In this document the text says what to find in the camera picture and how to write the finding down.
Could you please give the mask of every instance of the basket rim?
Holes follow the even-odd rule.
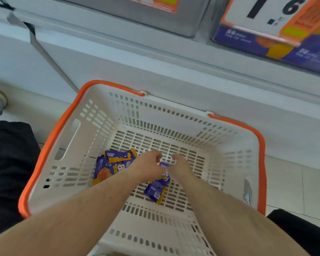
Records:
[[[49,153],[51,152],[51,149],[57,140],[58,136],[60,135],[60,132],[62,131],[64,125],[68,121],[69,117],[72,115],[73,111],[77,108],[78,104],[80,103],[81,99],[83,98],[86,91],[96,84],[103,84],[107,86],[111,86],[114,88],[118,88],[127,92],[130,92],[132,94],[135,94],[137,96],[145,96],[144,93],[137,92],[135,90],[130,89],[129,87],[126,87],[124,85],[116,84],[109,81],[101,81],[101,80],[92,80],[87,82],[85,85],[83,85],[77,94],[77,97],[73,101],[73,103],[69,106],[69,108],[64,112],[64,114],[60,117],[59,121],[55,125],[55,128],[51,131],[49,137],[47,138],[45,145],[43,146],[40,155],[38,157],[37,164],[34,168],[34,171],[27,182],[23,192],[20,195],[19,202],[18,202],[18,210],[20,214],[24,218],[28,218],[31,216],[29,207],[28,207],[28,199],[30,196],[30,193],[34,187],[34,184],[38,180],[44,164],[46,162],[47,157],[49,156]],[[253,127],[250,127],[244,123],[228,119],[228,118],[222,118],[214,115],[209,115],[210,118],[224,121],[227,123],[231,123],[234,125],[237,125],[239,127],[245,128],[249,131],[251,131],[253,134],[256,135],[258,141],[259,141],[259,188],[258,188],[258,203],[257,203],[257,211],[265,215],[265,209],[266,209],[266,172],[265,172],[265,139],[262,136],[262,134]]]

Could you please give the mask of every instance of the number 6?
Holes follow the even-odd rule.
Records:
[[[291,0],[283,8],[282,12],[285,15],[292,15],[299,9],[299,4],[303,4],[306,0]]]

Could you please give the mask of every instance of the black fabric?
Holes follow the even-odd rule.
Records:
[[[18,200],[39,153],[29,124],[0,121],[0,233],[23,220]]]
[[[320,227],[282,209],[274,210],[267,218],[292,237],[308,254],[320,256]]]

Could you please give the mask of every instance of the hand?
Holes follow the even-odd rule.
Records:
[[[139,183],[154,181],[165,173],[165,167],[157,164],[161,157],[162,154],[158,150],[143,153],[132,162],[128,172],[133,174]]]
[[[174,178],[181,185],[183,185],[187,178],[192,176],[195,177],[191,169],[191,165],[182,155],[172,155],[172,158],[177,162],[175,165],[166,168],[171,178]]]

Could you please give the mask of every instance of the person's right arm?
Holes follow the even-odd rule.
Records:
[[[276,224],[247,204],[197,178],[181,156],[168,173],[186,192],[198,223],[218,256],[308,256]]]

